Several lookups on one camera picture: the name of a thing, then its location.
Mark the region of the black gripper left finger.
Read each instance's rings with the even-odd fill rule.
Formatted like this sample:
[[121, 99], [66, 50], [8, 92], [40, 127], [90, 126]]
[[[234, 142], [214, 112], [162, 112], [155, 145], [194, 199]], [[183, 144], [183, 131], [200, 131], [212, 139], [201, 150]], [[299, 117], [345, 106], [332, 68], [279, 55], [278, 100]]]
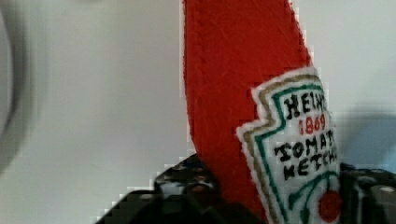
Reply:
[[217, 179], [193, 154], [154, 180], [153, 190], [124, 196], [95, 224], [267, 224], [220, 196]]

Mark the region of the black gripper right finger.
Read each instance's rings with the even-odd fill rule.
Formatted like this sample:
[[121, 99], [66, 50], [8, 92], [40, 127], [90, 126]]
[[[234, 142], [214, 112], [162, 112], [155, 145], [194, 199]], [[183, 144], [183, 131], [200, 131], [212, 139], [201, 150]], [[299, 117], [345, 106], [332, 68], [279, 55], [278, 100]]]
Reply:
[[342, 163], [341, 224], [396, 224], [396, 177], [383, 169]]

